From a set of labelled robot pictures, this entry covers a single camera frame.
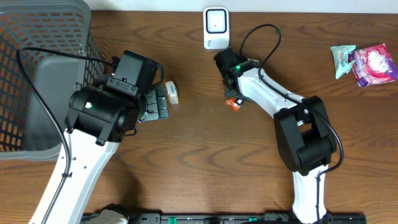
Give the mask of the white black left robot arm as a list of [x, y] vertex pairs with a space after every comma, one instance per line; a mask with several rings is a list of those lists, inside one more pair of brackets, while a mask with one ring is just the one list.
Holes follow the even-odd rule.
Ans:
[[60, 154], [31, 223], [79, 223], [124, 137], [139, 123], [168, 118], [165, 89], [154, 82], [164, 73], [159, 62], [126, 50], [110, 65], [112, 75], [72, 94]]

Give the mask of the small orange white candy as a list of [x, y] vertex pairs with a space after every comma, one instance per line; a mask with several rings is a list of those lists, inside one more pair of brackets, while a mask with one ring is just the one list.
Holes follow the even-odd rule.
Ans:
[[165, 83], [167, 98], [171, 105], [179, 104], [179, 97], [177, 87], [173, 81], [168, 81]]

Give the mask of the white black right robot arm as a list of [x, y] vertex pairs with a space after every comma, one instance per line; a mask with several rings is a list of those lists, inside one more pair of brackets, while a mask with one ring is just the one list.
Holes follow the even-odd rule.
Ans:
[[238, 111], [245, 101], [251, 101], [274, 120], [279, 155], [293, 175], [293, 214], [301, 223], [320, 223], [326, 215], [325, 174], [337, 148], [322, 100], [286, 90], [258, 61], [239, 57], [231, 48], [219, 51], [213, 60], [223, 79], [228, 106]]

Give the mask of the red purple snack bag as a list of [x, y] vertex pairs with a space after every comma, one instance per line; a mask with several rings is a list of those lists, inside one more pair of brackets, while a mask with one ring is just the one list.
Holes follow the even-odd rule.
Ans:
[[351, 70], [360, 87], [397, 80], [397, 66], [385, 44], [355, 50], [348, 60], [353, 63]]

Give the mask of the grey plastic mesh basket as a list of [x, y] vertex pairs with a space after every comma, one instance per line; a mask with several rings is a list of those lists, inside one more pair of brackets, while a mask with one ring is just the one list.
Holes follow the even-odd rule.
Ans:
[[1, 159], [57, 158], [71, 95], [102, 76], [91, 10], [74, 0], [1, 0]]

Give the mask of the mint green snack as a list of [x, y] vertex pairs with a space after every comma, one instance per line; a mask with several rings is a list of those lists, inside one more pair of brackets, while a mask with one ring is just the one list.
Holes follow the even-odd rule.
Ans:
[[353, 62], [349, 62], [349, 54], [355, 49], [355, 45], [340, 45], [330, 47], [335, 64], [336, 79], [341, 78], [344, 74], [351, 71]]

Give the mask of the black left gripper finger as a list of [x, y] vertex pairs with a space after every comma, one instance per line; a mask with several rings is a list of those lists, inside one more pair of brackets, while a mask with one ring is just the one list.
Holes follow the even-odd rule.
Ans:
[[169, 117], [167, 92], [164, 87], [158, 87], [155, 91], [157, 97], [157, 108], [159, 119], [167, 119]]
[[140, 113], [138, 122], [155, 121], [159, 119], [159, 109], [157, 106], [157, 97], [155, 90], [151, 90], [148, 94], [142, 95], [138, 101]]

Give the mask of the orange Top chocolate bar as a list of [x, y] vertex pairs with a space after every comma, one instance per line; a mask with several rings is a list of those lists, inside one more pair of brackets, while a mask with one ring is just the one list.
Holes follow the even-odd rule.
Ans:
[[225, 101], [225, 104], [228, 105], [233, 111], [238, 112], [244, 100], [239, 98], [228, 98]]

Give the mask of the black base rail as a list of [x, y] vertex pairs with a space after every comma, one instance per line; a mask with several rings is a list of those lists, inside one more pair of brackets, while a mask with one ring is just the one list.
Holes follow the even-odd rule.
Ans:
[[289, 213], [268, 212], [263, 215], [161, 215], [141, 213], [127, 217], [113, 210], [84, 216], [81, 223], [132, 223], [132, 224], [238, 224], [238, 223], [299, 223]]

